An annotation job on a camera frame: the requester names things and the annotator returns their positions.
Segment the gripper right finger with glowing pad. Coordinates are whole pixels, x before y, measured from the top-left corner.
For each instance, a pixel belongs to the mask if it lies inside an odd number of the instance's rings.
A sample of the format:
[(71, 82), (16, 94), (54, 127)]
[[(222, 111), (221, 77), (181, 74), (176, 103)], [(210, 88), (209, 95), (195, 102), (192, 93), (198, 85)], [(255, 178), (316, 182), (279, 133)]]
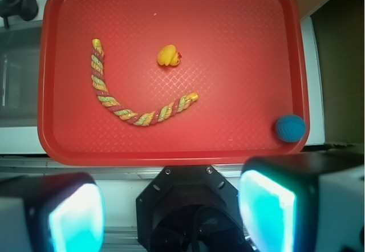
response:
[(364, 156), (319, 151), (250, 158), (238, 205), (258, 251), (363, 251)]

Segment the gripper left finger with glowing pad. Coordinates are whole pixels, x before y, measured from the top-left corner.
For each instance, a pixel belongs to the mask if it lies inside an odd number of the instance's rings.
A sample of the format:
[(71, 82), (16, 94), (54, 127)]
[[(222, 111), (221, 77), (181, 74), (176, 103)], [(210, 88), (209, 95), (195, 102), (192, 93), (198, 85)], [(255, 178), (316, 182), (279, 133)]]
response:
[(87, 173), (1, 179), (1, 251), (100, 251), (105, 222)]

